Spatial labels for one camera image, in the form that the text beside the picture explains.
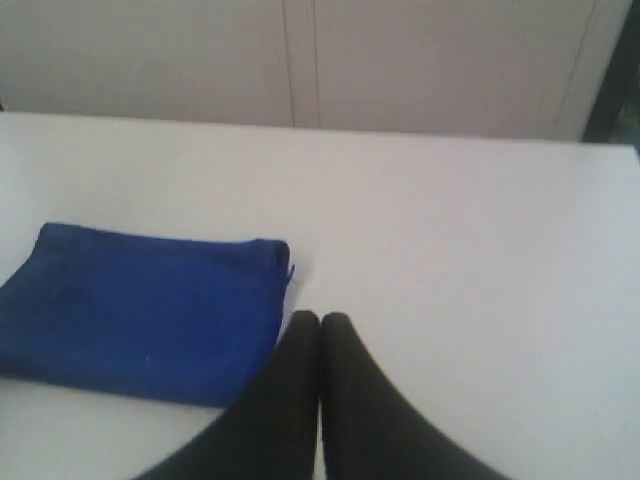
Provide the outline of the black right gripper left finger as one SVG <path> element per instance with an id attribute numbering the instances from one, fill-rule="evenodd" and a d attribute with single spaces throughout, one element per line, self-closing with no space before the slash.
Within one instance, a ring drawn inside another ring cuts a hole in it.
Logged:
<path id="1" fill-rule="evenodd" d="M 310 479 L 316 455 L 320 321 L 296 311 L 237 400 L 141 479 Z"/>

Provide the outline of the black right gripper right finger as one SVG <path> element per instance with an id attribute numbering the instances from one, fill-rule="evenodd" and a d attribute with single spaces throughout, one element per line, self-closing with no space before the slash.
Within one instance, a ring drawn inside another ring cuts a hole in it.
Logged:
<path id="1" fill-rule="evenodd" d="M 376 364 L 350 318 L 321 323 L 328 479 L 502 479 L 428 422 Z"/>

